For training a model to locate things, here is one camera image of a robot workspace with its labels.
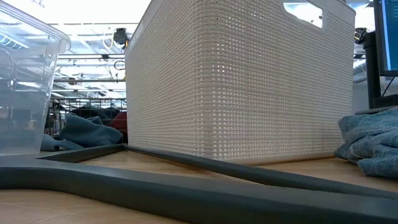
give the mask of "warehouse ceiling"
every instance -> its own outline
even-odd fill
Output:
[[[124,78],[122,45],[111,39],[117,28],[131,38],[150,0],[3,0],[66,33],[71,49],[61,55],[55,73],[53,97],[125,98],[124,82],[72,82],[73,80],[120,80]],[[356,12],[356,27],[374,29],[369,0],[346,0]],[[305,0],[285,0],[291,10],[308,14]],[[31,39],[46,38],[40,35]],[[99,55],[118,54],[114,58]],[[356,78],[361,78],[359,71]]]

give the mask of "wooden surface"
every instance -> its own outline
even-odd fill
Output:
[[[82,163],[159,174],[243,181],[133,152],[119,152]],[[398,192],[398,182],[366,177],[356,165],[341,159],[288,162],[260,167]],[[75,195],[45,190],[0,190],[0,217],[2,224],[182,223]]]

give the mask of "blue cloth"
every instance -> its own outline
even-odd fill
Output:
[[[85,119],[68,113],[65,115],[65,122],[65,127],[60,131],[60,137],[63,140],[51,140],[51,136],[44,135],[40,150],[57,151],[60,147],[82,149],[107,146],[116,144],[122,138],[122,134],[118,130],[104,126],[99,117]]]
[[[398,108],[339,121],[345,143],[335,156],[357,164],[372,176],[398,177]]]
[[[112,107],[98,109],[93,106],[85,105],[73,110],[71,113],[82,118],[99,117],[104,125],[108,125],[120,111]]]
[[[40,147],[41,151],[55,152],[61,150],[71,150],[71,149],[83,149],[83,146],[80,146],[74,142],[68,140],[55,140],[53,137],[48,134],[43,135],[42,145]]]

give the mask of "white woven basket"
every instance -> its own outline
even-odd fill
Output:
[[[132,146],[243,164],[330,156],[351,113],[355,12],[318,28],[281,0],[155,0],[126,50]]]

